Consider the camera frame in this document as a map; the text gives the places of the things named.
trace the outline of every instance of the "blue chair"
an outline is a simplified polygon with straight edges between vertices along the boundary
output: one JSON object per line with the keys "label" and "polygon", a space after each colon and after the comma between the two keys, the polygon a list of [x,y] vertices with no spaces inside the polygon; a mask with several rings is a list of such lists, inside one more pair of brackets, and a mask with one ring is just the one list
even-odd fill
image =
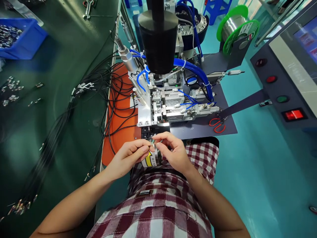
{"label": "blue chair", "polygon": [[228,13],[232,0],[229,0],[229,3],[224,2],[224,0],[207,0],[206,2],[204,15],[206,11],[210,13],[209,25],[213,25],[217,16]]}
{"label": "blue chair", "polygon": [[[130,8],[129,0],[124,0],[126,8]],[[139,6],[143,6],[142,0],[138,0]]]}

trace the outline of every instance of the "person's left hand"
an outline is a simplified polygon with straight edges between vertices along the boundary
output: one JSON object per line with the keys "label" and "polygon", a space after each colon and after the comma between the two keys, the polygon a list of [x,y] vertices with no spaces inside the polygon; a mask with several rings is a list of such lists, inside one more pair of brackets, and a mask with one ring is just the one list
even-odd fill
{"label": "person's left hand", "polygon": [[154,152],[153,146],[149,147],[150,145],[151,143],[145,139],[124,143],[104,170],[105,173],[110,176],[111,180],[123,177],[136,163],[149,155],[149,150]]}

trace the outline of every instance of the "red checkered shirt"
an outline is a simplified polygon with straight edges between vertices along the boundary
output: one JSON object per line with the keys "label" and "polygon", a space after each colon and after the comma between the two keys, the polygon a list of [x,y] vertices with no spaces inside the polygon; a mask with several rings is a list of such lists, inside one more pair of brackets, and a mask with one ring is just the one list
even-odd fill
{"label": "red checkered shirt", "polygon": [[[186,146],[186,151],[196,169],[213,184],[218,147],[201,143]],[[157,168],[173,169],[167,160],[162,164],[152,168],[136,164],[129,198],[104,212],[87,237],[212,237],[210,222],[188,182],[169,172],[149,173]]]}

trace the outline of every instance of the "wrench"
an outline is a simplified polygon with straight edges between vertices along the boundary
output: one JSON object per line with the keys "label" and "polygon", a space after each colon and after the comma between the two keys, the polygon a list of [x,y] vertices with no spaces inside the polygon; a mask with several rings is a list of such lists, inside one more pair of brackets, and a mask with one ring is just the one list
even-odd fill
{"label": "wrench", "polygon": [[83,15],[83,19],[89,19],[90,18],[90,7],[91,7],[91,4],[92,4],[92,2],[93,2],[93,0],[86,0],[86,2],[87,2],[87,8],[86,8],[86,13],[85,13],[85,15]]}

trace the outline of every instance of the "orange mat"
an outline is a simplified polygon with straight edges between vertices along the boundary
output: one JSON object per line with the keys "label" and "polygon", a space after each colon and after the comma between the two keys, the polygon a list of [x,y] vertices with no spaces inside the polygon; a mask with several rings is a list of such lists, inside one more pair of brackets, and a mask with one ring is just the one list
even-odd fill
{"label": "orange mat", "polygon": [[[124,75],[127,73],[127,69],[125,66],[119,68],[121,66],[118,65],[117,67],[115,67],[115,71],[114,73],[118,74],[118,75]],[[124,83],[127,83],[127,84],[123,84],[122,88],[123,90],[119,90],[115,85],[115,89],[118,90],[118,91],[121,91],[122,93],[124,93],[126,96],[130,95],[132,93],[132,90],[124,90],[124,89],[128,89],[128,88],[131,88],[132,87],[132,84],[131,84],[131,81],[129,80],[128,78],[128,75],[124,75],[121,77],[123,82]],[[116,78],[113,78],[113,83],[117,84],[118,86],[121,86],[121,83],[119,80],[117,80]],[[114,90],[112,90],[112,92],[115,94],[115,95],[118,95],[118,93]],[[126,98],[124,100],[121,100],[123,98],[125,98],[126,96],[123,96],[123,95],[120,95],[118,96],[118,100],[116,102],[116,108],[118,109],[123,109],[123,108],[129,108],[130,107],[130,97],[129,98]],[[108,109],[108,113],[111,114],[112,112],[112,109],[111,107],[109,106],[109,109]],[[132,112],[133,112],[133,108],[132,109],[126,109],[126,110],[117,110],[115,109],[114,111],[115,113],[117,113],[119,116],[122,116],[122,117],[127,117],[129,116]],[[138,113],[138,109],[135,110],[135,112],[133,113],[133,115],[136,115]],[[126,120],[126,118],[120,118],[118,117],[117,115],[113,114],[113,117],[112,117],[112,120],[111,120],[111,123],[110,123],[110,133],[113,133],[116,129],[119,128],[119,126]],[[138,116],[134,116],[130,119],[128,119],[122,126],[122,127],[125,127],[125,126],[132,126],[132,125],[136,125],[138,122]],[[140,139],[141,138],[141,129],[138,128],[138,127],[130,127],[130,128],[125,128],[125,129],[122,129],[118,132],[116,132],[114,135],[110,136],[111,138],[111,144],[112,144],[112,148],[113,150],[117,153],[117,151],[121,148],[121,146],[123,145],[123,143],[127,142],[127,141],[133,141],[136,139]],[[106,138],[104,139],[104,142],[103,142],[103,149],[102,149],[102,164],[103,165],[108,165],[111,160],[113,159],[114,157],[114,154],[111,150],[111,147],[110,147],[110,143],[109,143],[109,137],[106,136]]]}

